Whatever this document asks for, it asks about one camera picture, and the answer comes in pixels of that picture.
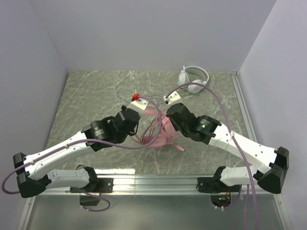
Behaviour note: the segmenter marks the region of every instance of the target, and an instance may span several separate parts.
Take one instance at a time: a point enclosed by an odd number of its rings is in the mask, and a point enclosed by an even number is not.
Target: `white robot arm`
[[[194,141],[224,149],[242,158],[232,137],[240,144],[247,161],[251,164],[254,181],[264,190],[278,194],[289,168],[289,151],[283,147],[278,149],[263,146],[242,135],[229,132],[221,122],[203,115],[196,117],[182,103],[179,94],[174,91],[165,102],[170,106],[167,117],[170,118],[176,131]],[[246,167],[229,168],[221,166],[211,181],[199,184],[199,191],[206,193],[222,192],[227,186],[250,184]]]
[[[46,189],[67,186],[92,191],[97,184],[97,175],[93,168],[57,170],[56,167],[71,158],[111,147],[102,143],[84,142],[86,139],[120,144],[125,141],[128,135],[135,135],[138,122],[147,105],[147,100],[139,98],[127,107],[122,107],[122,111],[118,112],[116,116],[93,121],[71,138],[49,149],[28,156],[23,153],[15,154],[13,156],[15,168],[29,164],[17,171],[17,184],[21,196],[32,197]]]

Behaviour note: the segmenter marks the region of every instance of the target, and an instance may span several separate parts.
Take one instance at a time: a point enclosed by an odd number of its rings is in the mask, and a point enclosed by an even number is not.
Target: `red cap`
[[[138,93],[134,94],[134,96],[132,97],[132,99],[133,99],[134,101],[137,101],[137,100],[139,99],[139,94],[138,94]]]

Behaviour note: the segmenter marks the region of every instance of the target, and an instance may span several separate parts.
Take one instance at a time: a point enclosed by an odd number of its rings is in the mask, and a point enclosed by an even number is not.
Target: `marble surface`
[[[179,71],[71,71],[51,130],[47,147],[58,144],[94,120],[115,115],[134,93],[166,95],[177,84]],[[232,130],[247,136],[243,116],[229,72],[210,72],[211,87],[223,102]],[[183,103],[196,116],[209,115],[224,123],[218,102],[207,91],[190,94],[179,91]],[[153,97],[157,103],[162,97]],[[161,104],[166,111],[167,105]],[[140,120],[140,132],[150,123],[152,116]],[[130,138],[126,145],[137,145]],[[75,169],[83,164],[96,169],[135,169],[136,174],[213,174],[218,166],[244,166],[236,156],[180,135],[174,143],[182,146],[181,152],[172,145],[162,148],[127,150],[102,149],[96,153],[74,158],[58,169]]]

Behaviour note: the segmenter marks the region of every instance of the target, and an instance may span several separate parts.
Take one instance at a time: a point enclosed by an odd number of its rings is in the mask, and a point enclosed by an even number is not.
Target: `white enclosure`
[[[258,141],[290,150],[283,196],[294,229],[306,229],[306,9],[305,0],[0,0],[0,179],[13,154],[46,147],[67,70],[239,71]],[[16,229],[24,200],[0,198],[1,228]]]

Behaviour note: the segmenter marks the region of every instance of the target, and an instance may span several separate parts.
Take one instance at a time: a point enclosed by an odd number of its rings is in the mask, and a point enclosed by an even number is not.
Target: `pink cable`
[[[175,143],[171,142],[172,140],[176,139],[178,137],[178,135],[176,135],[176,131],[172,125],[172,122],[170,121],[170,119],[166,116],[165,113],[163,113],[163,111],[160,109],[161,112],[161,116],[162,116],[162,128],[161,128],[161,132],[158,136],[158,138],[149,146],[152,148],[159,148],[162,147],[164,145],[174,145],[179,151],[184,151],[184,149],[179,146],[176,145]],[[158,121],[158,112],[151,110],[151,109],[146,109],[144,111],[144,114],[148,114],[148,115],[155,115],[154,119],[152,120],[151,124],[146,128],[146,130],[143,132],[143,134],[141,135],[141,137],[139,137],[138,135],[135,135],[135,137],[137,138],[134,139],[133,137],[131,137],[131,139],[139,144],[147,144],[149,143],[153,138],[154,138],[154,131],[156,130],[156,128],[158,128],[159,125],[159,121]]]

